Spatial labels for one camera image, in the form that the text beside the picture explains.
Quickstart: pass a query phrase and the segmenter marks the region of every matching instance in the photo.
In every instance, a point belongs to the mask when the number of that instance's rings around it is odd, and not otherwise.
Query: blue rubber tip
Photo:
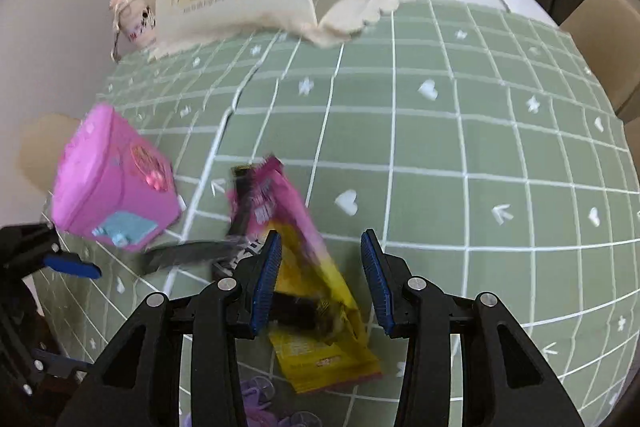
[[[84,277],[86,279],[100,279],[100,277],[102,277],[100,268],[95,266],[95,264],[78,263],[77,261],[64,259],[57,255],[47,255],[44,258],[44,266],[48,266],[57,272],[68,273],[69,275],[76,275],[77,277]]]
[[[396,325],[391,304],[391,291],[386,284],[382,266],[380,266],[380,260],[376,254],[376,247],[367,232],[363,233],[360,238],[360,255],[378,324],[389,335]]]
[[[269,311],[273,300],[273,290],[276,287],[276,279],[280,270],[282,259],[282,240],[280,234],[275,233],[270,245],[263,247],[260,255],[265,256],[260,278],[255,285],[254,299],[252,301],[252,315],[249,327],[254,335],[257,335],[269,322]]]

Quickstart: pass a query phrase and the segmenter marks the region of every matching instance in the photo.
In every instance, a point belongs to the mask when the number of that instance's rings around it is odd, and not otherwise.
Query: pink box
[[[53,222],[60,230],[138,251],[178,216],[171,163],[113,107],[95,105],[58,164]]]

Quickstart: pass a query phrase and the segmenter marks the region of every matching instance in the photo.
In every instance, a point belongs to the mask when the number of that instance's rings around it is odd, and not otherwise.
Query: yellow snack package
[[[282,237],[276,292],[321,301],[321,315],[330,325],[324,337],[270,327],[284,376],[297,393],[379,376],[380,362],[367,347],[358,306],[277,158],[255,169],[254,184],[248,235],[276,230]]]

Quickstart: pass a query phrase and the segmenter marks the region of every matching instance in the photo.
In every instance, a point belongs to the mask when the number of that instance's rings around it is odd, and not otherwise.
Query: table
[[[640,328],[639,187],[622,123],[568,35],[490,7],[422,0],[336,48],[263,32],[149,64],[130,55],[106,85],[98,98],[174,162],[185,212],[157,243],[223,237],[229,169],[270,152],[308,204],[384,377],[294,396],[266,337],[239,341],[241,376],[273,376],[278,410],[311,410],[325,427],[392,425],[406,342],[386,338],[370,315],[358,242],[373,228],[388,253],[447,293],[495,292],[585,423],[608,414]],[[347,190],[353,216],[335,204]],[[63,239],[104,273],[95,283],[35,277],[74,357],[95,359],[149,293],[178,298],[208,283],[197,267],[140,278],[130,254]],[[455,339],[452,349],[457,426]]]

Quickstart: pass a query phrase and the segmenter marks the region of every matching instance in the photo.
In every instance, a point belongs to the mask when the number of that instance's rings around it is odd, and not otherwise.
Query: silver bolt
[[[158,308],[164,302],[164,295],[161,293],[152,293],[146,298],[146,304],[152,308]]]
[[[236,280],[233,277],[225,277],[224,279],[220,279],[218,281],[218,288],[222,291],[228,292],[236,287]]]
[[[480,296],[480,302],[489,308],[495,306],[498,303],[498,298],[492,293],[483,293]]]
[[[412,290],[417,290],[418,292],[427,288],[427,281],[422,277],[411,277],[411,279],[409,279],[406,283],[408,284],[409,288],[411,288]]]

